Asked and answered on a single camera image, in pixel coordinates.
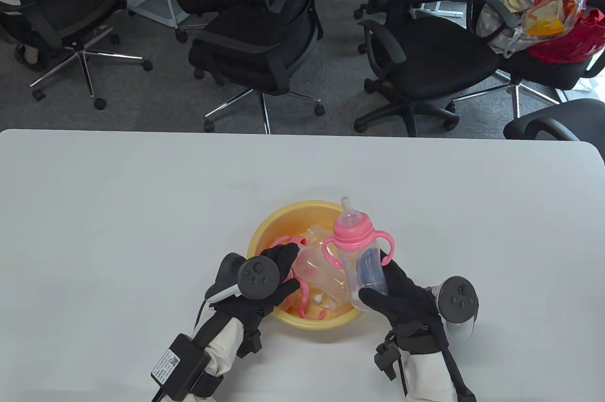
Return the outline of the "person's left hand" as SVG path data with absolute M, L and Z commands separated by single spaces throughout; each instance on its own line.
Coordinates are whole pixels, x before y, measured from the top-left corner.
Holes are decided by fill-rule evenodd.
M 218 313 L 240 320 L 246 332 L 255 331 L 259 328 L 261 321 L 270 315 L 275 307 L 300 289 L 300 282 L 297 279 L 286 279 L 299 251 L 300 248 L 297 244 L 289 243 L 276 245 L 261 253 L 271 259 L 279 269 L 279 286 L 270 296 L 261 300 L 231 296 L 221 302 L 210 304 L 210 307 Z

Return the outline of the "person's right hand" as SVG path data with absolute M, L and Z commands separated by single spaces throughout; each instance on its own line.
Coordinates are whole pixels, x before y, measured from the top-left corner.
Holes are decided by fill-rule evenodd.
M 394 260 L 383 270 L 387 295 L 364 287 L 359 290 L 361 302 L 389 321 L 401 350 L 411 355 L 443 352 L 448 343 L 432 296 Z

